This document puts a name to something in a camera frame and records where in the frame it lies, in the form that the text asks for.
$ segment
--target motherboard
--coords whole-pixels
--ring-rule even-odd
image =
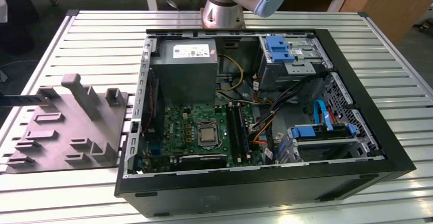
[[[239,111],[235,119],[231,112],[236,110]],[[243,130],[235,129],[233,125],[239,123],[243,123],[244,128],[253,124],[249,105],[166,106],[164,139],[158,148],[152,150],[150,171],[172,171],[178,161],[190,161],[190,166],[200,169],[203,165],[196,162],[204,162],[205,157],[211,157],[211,161],[219,167],[221,163],[223,167],[261,165],[260,149],[257,147],[251,149],[248,142],[237,142],[237,132]]]

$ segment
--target cpu socket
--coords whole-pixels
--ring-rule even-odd
[[[213,147],[219,143],[217,125],[215,123],[197,124],[197,145],[203,148]]]

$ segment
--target ram slot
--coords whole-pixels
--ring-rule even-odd
[[[227,130],[229,135],[231,156],[235,162],[249,159],[247,132],[243,121],[241,107],[231,105],[225,107]]]

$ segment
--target sticker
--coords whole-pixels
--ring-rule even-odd
[[[180,44],[173,46],[173,58],[209,57],[208,44]]]
[[[259,82],[253,81],[252,82],[252,90],[257,91],[257,86],[259,86]]]
[[[291,50],[291,54],[301,55],[301,51],[297,49]]]
[[[284,135],[281,133],[277,133],[276,136],[275,136],[275,140],[279,140],[284,137]]]
[[[272,156],[273,156],[273,154],[272,154],[272,152],[265,148],[265,150],[264,150],[264,155],[269,158],[269,159],[272,159]]]

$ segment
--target floor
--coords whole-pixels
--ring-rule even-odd
[[[54,7],[50,6],[47,0],[31,0],[31,2],[38,13],[38,20],[29,24],[26,28],[33,37],[34,48],[30,52],[14,56],[7,55],[0,50],[0,69],[9,77],[7,81],[0,83],[0,91],[7,95],[19,94],[66,10],[146,10],[142,0],[58,0],[60,4]],[[177,0],[178,9],[197,10],[198,0],[192,2],[193,6],[186,0]],[[161,10],[172,10],[164,0],[157,0],[157,6]],[[396,48],[428,85],[433,86],[433,31],[419,33],[416,28],[412,28]],[[5,66],[5,64],[13,61],[22,62]],[[7,108],[0,108],[0,125],[7,113]]]

